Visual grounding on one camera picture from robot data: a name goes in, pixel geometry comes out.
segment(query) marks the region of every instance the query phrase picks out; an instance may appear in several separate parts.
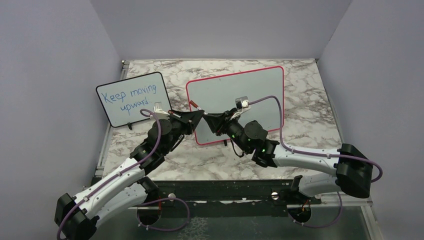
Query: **black frame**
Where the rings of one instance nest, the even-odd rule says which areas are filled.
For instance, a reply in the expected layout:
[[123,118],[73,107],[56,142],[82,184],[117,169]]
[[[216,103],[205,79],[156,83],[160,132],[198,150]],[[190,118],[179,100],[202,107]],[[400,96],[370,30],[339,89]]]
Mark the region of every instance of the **black frame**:
[[110,82],[110,83],[105,83],[105,84],[102,84],[102,85],[98,85],[98,86],[96,86],[96,87],[95,87],[95,92],[97,93],[97,97],[98,97],[98,99],[99,99],[99,101],[100,101],[100,103],[101,103],[101,107],[103,108],[103,111],[104,111],[104,113],[106,114],[107,120],[109,121],[110,125],[111,125],[113,128],[119,128],[119,127],[122,127],[122,126],[126,126],[126,125],[128,125],[128,124],[139,123],[139,122],[142,122],[142,121],[148,120],[149,118],[146,118],[146,119],[143,119],[143,120],[140,120],[140,121],[128,122],[128,123],[125,123],[125,124],[123,124],[123,125],[119,125],[119,126],[114,126],[114,125],[112,125],[111,120],[109,119],[108,113],[106,112],[105,106],[103,105],[102,98],[99,96],[99,92],[97,91],[97,89],[98,89],[99,87],[102,87],[102,86],[111,85],[111,84],[116,84],[116,83],[119,83],[119,82],[123,82],[123,81],[131,80],[131,79],[135,79],[135,78],[139,78],[139,77],[144,77],[144,76],[152,75],[152,74],[160,74],[160,77],[162,78],[163,87],[165,88],[166,97],[168,98],[168,103],[169,103],[169,106],[171,107],[170,96],[168,95],[168,90],[167,90],[167,86],[165,85],[164,76],[162,75],[162,73],[161,73],[160,71],[154,71],[154,72],[147,73],[147,74],[143,74],[143,75],[133,76],[133,77],[130,77],[130,78],[126,78],[126,79],[122,79],[122,80],[118,80],[118,81],[114,81],[114,82]]

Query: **gray wall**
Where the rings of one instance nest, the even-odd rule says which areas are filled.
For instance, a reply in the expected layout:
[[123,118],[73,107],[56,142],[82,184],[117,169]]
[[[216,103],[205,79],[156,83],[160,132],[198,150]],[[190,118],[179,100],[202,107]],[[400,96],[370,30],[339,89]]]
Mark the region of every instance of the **gray wall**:
[[318,58],[351,0],[91,0],[122,59]]
[[56,239],[56,201],[93,176],[107,119],[95,87],[120,58],[88,0],[0,4],[0,239]]
[[353,0],[318,62],[344,140],[385,170],[372,186],[387,240],[422,239],[424,2]]

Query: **marble pattern surface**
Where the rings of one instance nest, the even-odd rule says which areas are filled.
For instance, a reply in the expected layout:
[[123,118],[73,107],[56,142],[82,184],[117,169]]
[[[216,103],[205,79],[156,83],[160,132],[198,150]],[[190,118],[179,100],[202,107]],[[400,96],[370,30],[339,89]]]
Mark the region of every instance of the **marble pattern surface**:
[[[188,111],[185,85],[190,80],[282,66],[284,68],[284,127],[287,143],[309,148],[337,148],[341,145],[336,122],[314,59],[302,60],[136,60],[129,64],[127,78],[161,72],[171,107]],[[117,168],[130,152],[147,137],[153,121],[113,129],[103,176]],[[268,134],[277,140],[278,131]],[[195,136],[183,142],[165,157],[165,162],[148,176],[152,180],[247,180],[292,179],[313,175],[313,170],[297,167],[256,165],[251,155],[238,158],[231,145],[222,143],[197,145]]]

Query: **red frame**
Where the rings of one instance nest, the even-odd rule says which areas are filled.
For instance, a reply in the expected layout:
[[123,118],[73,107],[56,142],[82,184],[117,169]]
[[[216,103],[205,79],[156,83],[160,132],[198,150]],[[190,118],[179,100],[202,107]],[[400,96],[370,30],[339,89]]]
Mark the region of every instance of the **red frame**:
[[[187,93],[188,107],[190,108],[190,112],[192,111],[192,105],[190,104],[189,90],[187,88],[187,86],[189,85],[189,83],[203,81],[203,80],[208,80],[208,79],[222,78],[222,77],[227,77],[227,76],[232,76],[232,75],[238,75],[238,74],[246,74],[246,73],[257,72],[257,71],[267,70],[267,69],[275,69],[275,68],[280,68],[282,70],[282,106],[281,106],[282,109],[281,110],[282,110],[282,115],[284,116],[284,68],[282,66],[270,66],[270,67],[265,67],[265,68],[259,68],[259,69],[249,70],[249,71],[241,71],[241,72],[230,73],[230,74],[225,74],[225,75],[211,76],[211,77],[206,77],[206,78],[201,78],[201,79],[196,79],[196,80],[190,80],[190,81],[188,81],[185,84],[185,92]],[[284,126],[284,117],[282,118],[282,126],[281,127],[283,127],[283,126]],[[278,130],[278,128],[268,130],[268,132],[275,131],[275,130]],[[196,135],[196,131],[194,132],[194,137],[196,139],[196,143],[198,145],[201,145],[201,146],[202,145],[219,143],[219,142],[223,142],[224,141],[224,140],[218,140],[218,141],[211,141],[211,142],[207,142],[207,143],[199,143],[198,142],[198,136]]]

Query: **back wall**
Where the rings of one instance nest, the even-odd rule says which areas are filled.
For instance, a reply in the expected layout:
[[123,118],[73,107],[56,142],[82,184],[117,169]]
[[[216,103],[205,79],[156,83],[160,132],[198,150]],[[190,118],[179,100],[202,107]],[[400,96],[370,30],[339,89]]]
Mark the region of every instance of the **back wall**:
[[121,59],[319,58],[351,0],[91,0]]

